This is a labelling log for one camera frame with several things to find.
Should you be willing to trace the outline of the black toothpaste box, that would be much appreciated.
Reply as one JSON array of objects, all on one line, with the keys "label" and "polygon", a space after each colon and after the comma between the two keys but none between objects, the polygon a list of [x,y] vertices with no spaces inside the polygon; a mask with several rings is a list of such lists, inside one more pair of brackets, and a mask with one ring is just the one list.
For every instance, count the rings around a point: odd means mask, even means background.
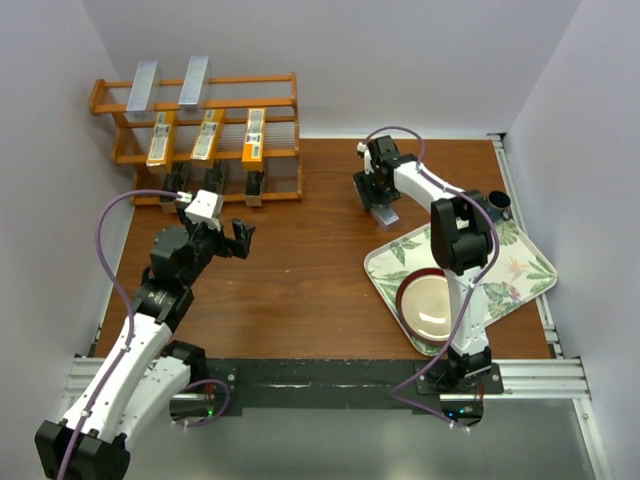
[{"label": "black toothpaste box", "polygon": [[213,166],[205,170],[202,188],[222,195],[224,193],[228,168],[229,162],[227,160],[216,161]]},{"label": "black toothpaste box", "polygon": [[264,171],[249,171],[246,176],[245,204],[249,207],[261,207],[263,204]]},{"label": "black toothpaste box", "polygon": [[[184,191],[188,185],[189,177],[191,173],[191,164],[187,162],[174,163],[171,172],[168,173],[162,185],[163,191],[169,191],[177,193],[178,191]],[[159,199],[159,205],[165,214],[173,214],[176,212],[177,207],[175,200],[170,196],[161,196]]]}]

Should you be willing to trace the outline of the silver gold R&O toothpaste box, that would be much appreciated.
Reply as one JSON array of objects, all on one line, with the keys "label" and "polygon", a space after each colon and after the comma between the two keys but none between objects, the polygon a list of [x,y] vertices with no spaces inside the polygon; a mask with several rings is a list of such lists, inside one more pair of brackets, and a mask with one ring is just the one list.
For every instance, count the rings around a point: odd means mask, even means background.
[{"label": "silver gold R&O toothpaste box", "polygon": [[266,108],[248,110],[241,164],[248,173],[264,171]]}]

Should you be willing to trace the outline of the orange toothpaste box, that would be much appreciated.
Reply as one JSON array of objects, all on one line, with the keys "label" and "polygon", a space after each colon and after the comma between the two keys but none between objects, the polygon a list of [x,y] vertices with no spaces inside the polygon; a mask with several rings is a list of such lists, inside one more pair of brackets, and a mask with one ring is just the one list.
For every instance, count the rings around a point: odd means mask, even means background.
[{"label": "orange toothpaste box", "polygon": [[200,123],[190,158],[203,165],[215,163],[218,143],[226,122],[225,109],[207,109]]}]

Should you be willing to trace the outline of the yellow toothpaste box with barcode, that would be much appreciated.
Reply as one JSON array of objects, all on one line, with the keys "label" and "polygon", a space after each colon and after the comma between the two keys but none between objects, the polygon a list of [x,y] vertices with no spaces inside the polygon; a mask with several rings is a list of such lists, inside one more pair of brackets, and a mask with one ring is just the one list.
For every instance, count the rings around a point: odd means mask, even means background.
[{"label": "yellow toothpaste box with barcode", "polygon": [[171,171],[176,120],[175,111],[162,111],[156,115],[145,162],[151,173],[163,174]]}]

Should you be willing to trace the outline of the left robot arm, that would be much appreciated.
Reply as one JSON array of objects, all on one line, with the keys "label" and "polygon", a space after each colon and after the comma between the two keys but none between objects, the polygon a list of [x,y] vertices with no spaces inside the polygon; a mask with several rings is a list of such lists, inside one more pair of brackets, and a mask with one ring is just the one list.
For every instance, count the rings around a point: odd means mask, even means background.
[{"label": "left robot arm", "polygon": [[180,391],[207,381],[202,348],[170,339],[191,306],[192,286],[216,257],[248,256],[255,228],[239,219],[233,237],[188,219],[158,232],[117,342],[76,402],[35,434],[49,479],[121,479],[135,440]]}]

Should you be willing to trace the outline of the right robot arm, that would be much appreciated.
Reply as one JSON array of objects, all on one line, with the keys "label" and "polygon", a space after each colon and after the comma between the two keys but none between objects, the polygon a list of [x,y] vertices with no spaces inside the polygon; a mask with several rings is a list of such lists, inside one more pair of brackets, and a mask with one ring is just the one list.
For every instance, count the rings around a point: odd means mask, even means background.
[{"label": "right robot arm", "polygon": [[469,392],[492,366],[486,301],[478,289],[497,261],[500,245],[484,196],[446,183],[420,156],[401,154],[389,135],[359,143],[357,153],[364,169],[353,181],[365,211],[388,207],[406,195],[430,215],[431,253],[447,279],[454,323],[442,350],[420,374],[428,376],[434,369],[441,375],[440,389]]}]

